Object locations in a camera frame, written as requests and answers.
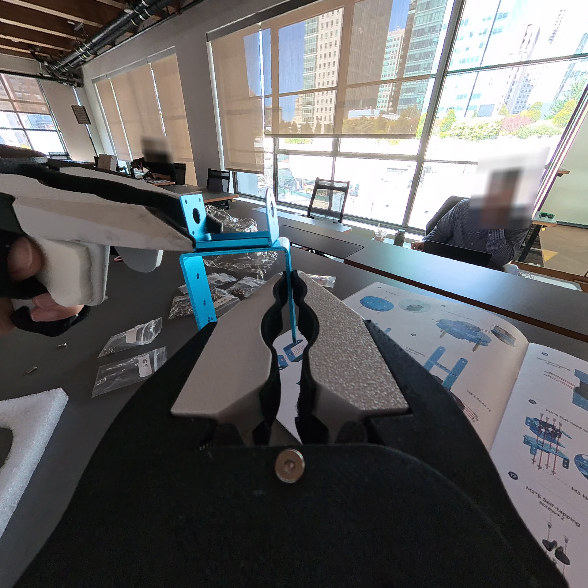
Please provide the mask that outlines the black ceiling pipes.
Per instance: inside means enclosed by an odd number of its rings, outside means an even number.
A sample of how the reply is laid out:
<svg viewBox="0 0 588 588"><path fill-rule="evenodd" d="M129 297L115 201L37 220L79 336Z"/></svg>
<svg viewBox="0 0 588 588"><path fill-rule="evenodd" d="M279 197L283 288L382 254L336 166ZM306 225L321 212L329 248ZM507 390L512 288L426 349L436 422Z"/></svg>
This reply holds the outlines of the black ceiling pipes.
<svg viewBox="0 0 588 588"><path fill-rule="evenodd" d="M197 4L200 1L136 1L130 8L125 8L121 16L107 23L98 33L83 40L60 59L42 59L39 53L32 52L40 71L26 76L81 87L84 85L81 66L97 57L100 50L114 48L116 41L126 33L135 36L168 18L179 16Z"/></svg>

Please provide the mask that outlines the instruction manual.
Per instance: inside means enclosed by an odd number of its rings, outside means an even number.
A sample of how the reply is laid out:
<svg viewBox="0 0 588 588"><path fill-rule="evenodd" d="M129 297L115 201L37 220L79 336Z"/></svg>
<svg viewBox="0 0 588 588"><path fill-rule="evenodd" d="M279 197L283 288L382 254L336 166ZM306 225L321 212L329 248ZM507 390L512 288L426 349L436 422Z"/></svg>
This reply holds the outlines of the instruction manual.
<svg viewBox="0 0 588 588"><path fill-rule="evenodd" d="M293 301L294 272L291 273ZM318 477L331 506L304 532L326 540L311 586L587 587L587 362L530 344L507 321L374 283L360 314L409 405L346 422ZM273 344L277 418L296 427L307 340Z"/></svg>

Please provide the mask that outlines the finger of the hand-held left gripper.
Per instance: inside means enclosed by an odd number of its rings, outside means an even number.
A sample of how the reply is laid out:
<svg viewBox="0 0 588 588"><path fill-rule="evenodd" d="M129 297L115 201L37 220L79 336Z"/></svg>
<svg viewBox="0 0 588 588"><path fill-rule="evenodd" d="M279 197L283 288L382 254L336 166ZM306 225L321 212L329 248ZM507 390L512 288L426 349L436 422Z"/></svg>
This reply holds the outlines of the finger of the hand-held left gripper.
<svg viewBox="0 0 588 588"><path fill-rule="evenodd" d="M16 197L13 209L24 232L35 238L163 251L193 248L188 236L143 206Z"/></svg>
<svg viewBox="0 0 588 588"><path fill-rule="evenodd" d="M32 178L52 188L93 194L111 202L144 206L160 220L192 239L176 195L164 189L156 190L144 182L131 179L126 183L114 177L107 179L107 175L101 172L92 177L72 175L65 169L55 171L45 166L3 166L1 174Z"/></svg>

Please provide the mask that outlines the black office chair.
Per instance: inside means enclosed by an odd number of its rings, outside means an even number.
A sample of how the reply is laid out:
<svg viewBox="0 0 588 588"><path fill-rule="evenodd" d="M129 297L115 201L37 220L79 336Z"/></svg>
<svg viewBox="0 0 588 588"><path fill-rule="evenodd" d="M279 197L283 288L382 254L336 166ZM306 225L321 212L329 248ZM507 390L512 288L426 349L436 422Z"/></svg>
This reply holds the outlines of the black office chair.
<svg viewBox="0 0 588 588"><path fill-rule="evenodd" d="M440 209L431 217L425 227L425 235L428 236L432 230L436 227L438 221L445 216L451 209L453 209L458 203L468 200L466 197L460 197L452 195L440 207Z"/></svg>

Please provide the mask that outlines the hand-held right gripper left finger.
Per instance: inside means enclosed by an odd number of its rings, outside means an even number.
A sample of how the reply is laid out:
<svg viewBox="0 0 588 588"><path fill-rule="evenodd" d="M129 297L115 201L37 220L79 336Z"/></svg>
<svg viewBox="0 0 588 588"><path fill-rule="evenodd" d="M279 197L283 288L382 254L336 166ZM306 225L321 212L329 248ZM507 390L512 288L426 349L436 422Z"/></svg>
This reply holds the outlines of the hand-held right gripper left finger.
<svg viewBox="0 0 588 588"><path fill-rule="evenodd" d="M283 328L286 275L275 275L217 321L171 412L235 425L248 445L269 443L281 401L273 342Z"/></svg>

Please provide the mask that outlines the zip bag with few nuts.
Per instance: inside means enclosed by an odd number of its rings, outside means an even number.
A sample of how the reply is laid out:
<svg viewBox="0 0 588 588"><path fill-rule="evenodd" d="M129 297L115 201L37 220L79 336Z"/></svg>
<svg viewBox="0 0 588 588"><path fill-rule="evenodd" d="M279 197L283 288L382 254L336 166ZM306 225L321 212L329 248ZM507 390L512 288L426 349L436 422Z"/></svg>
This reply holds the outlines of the zip bag with few nuts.
<svg viewBox="0 0 588 588"><path fill-rule="evenodd" d="M120 334L115 334L105 344L98 357L105 357L116 352L151 343L160 333L162 318L137 325Z"/></svg>

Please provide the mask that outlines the large blue U bracket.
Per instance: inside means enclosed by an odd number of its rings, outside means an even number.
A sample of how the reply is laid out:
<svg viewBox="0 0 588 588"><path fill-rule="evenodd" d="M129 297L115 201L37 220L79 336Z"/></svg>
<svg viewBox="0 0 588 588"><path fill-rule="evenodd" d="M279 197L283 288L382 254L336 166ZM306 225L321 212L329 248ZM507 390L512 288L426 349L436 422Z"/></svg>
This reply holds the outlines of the large blue U bracket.
<svg viewBox="0 0 588 588"><path fill-rule="evenodd" d="M248 252L283 251L285 256L286 278L288 284L288 303L293 344L297 342L295 303L292 292L292 263L290 241L285 237L272 237L270 233L228 233L212 235L210 240L197 241L192 253L180 255L180 266L185 277L187 292L199 329L210 322L216 322L209 286L205 285L206 273L203 257L208 255L246 254Z"/></svg>

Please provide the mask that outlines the small blue metal bracket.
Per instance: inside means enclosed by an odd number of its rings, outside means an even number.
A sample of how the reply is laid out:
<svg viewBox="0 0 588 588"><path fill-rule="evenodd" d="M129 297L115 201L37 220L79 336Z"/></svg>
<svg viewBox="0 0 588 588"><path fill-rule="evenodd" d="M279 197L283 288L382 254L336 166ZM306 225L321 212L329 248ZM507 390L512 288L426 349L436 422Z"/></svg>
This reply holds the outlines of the small blue metal bracket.
<svg viewBox="0 0 588 588"><path fill-rule="evenodd" d="M289 250L290 242L280 237L277 207L273 190L266 193L266 216L268 229L257 232L214 233L206 224L206 210L201 195L185 195L180 198L187 222L187 230L195 240L195 252L201 254L222 254L244 251Z"/></svg>

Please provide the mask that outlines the black mesh chair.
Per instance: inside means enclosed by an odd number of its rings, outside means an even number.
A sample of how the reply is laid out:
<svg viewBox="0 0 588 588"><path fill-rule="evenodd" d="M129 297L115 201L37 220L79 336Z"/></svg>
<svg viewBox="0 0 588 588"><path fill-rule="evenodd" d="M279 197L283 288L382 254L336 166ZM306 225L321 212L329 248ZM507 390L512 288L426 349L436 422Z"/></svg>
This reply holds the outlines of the black mesh chair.
<svg viewBox="0 0 588 588"><path fill-rule="evenodd" d="M230 210L233 195L229 192L231 173L208 169L205 202L218 208Z"/></svg>

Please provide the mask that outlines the dark frame chair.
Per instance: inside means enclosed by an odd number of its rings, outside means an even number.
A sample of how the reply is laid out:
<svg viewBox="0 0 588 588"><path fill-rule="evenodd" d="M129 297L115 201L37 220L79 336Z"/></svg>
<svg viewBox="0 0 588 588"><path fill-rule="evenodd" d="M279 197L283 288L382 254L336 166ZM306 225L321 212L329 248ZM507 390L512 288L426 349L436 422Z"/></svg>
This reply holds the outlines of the dark frame chair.
<svg viewBox="0 0 588 588"><path fill-rule="evenodd" d="M349 187L349 181L316 178L307 217L342 224Z"/></svg>

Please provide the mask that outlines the white foam frame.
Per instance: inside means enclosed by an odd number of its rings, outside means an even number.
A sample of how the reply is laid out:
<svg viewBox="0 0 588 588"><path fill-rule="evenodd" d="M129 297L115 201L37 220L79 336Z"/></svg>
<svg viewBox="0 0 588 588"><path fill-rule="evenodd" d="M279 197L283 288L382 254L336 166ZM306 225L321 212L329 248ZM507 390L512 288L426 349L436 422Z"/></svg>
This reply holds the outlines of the white foam frame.
<svg viewBox="0 0 588 588"><path fill-rule="evenodd" d="M1 428L12 444L1 465L1 534L45 452L68 402L62 388L1 401Z"/></svg>

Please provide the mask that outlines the dark desk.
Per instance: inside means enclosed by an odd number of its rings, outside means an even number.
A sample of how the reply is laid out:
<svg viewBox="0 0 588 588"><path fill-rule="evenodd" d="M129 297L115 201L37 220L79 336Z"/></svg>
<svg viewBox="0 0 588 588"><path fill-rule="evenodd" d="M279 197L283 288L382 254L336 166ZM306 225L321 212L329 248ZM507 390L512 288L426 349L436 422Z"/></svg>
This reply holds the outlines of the dark desk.
<svg viewBox="0 0 588 588"><path fill-rule="evenodd" d="M1 587L327 587L303 567L325 553L326 524L303 525L334 505L309 473L334 489L334 447L302 446L305 471L285 483L285 447L217 445L211 420L171 415L211 327L172 320L154 342L168 359L146 383L91 397L115 360L98 358L109 336L167 316L179 256L151 273L111 263L106 302L60 337L1 337L2 400L59 387L69 399L1 538Z"/></svg>

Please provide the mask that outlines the labelled clear zip bag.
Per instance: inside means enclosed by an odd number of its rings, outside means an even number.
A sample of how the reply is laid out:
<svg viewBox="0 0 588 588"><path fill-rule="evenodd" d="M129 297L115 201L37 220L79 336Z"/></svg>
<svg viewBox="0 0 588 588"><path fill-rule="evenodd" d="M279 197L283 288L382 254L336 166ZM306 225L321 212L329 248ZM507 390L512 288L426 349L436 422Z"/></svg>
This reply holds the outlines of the labelled clear zip bag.
<svg viewBox="0 0 588 588"><path fill-rule="evenodd" d="M210 293L213 299L226 296L227 288L238 279L227 273L211 273L208 275Z"/></svg>

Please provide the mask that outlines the window with closed blinds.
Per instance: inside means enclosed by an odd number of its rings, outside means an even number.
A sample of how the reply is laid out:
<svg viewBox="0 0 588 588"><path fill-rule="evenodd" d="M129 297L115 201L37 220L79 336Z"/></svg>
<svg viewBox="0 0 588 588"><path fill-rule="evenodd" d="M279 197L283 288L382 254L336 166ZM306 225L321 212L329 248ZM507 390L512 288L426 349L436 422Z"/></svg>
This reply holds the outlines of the window with closed blinds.
<svg viewBox="0 0 588 588"><path fill-rule="evenodd" d="M178 62L173 51L152 55L93 83L119 160L142 156L143 136L166 136L174 161L187 166L187 182L196 184Z"/></svg>

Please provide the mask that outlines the crumpled clear plastic wrap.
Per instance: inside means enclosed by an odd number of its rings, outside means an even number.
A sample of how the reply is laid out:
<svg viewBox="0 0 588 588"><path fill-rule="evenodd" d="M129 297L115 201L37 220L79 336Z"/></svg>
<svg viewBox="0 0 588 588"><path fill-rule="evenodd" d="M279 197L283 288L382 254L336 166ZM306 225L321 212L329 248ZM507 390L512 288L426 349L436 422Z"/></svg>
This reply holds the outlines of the crumpled clear plastic wrap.
<svg viewBox="0 0 588 588"><path fill-rule="evenodd" d="M211 233L218 232L213 229L212 222L222 225L223 233L256 232L258 225L251 218L239 219L232 217L224 209L213 205L205 205L207 212L207 225ZM266 273L277 261L275 252L249 252L246 254L228 254L205 256L203 262L208 268L226 269L229 273L243 272L245 275L261 280L266 279Z"/></svg>

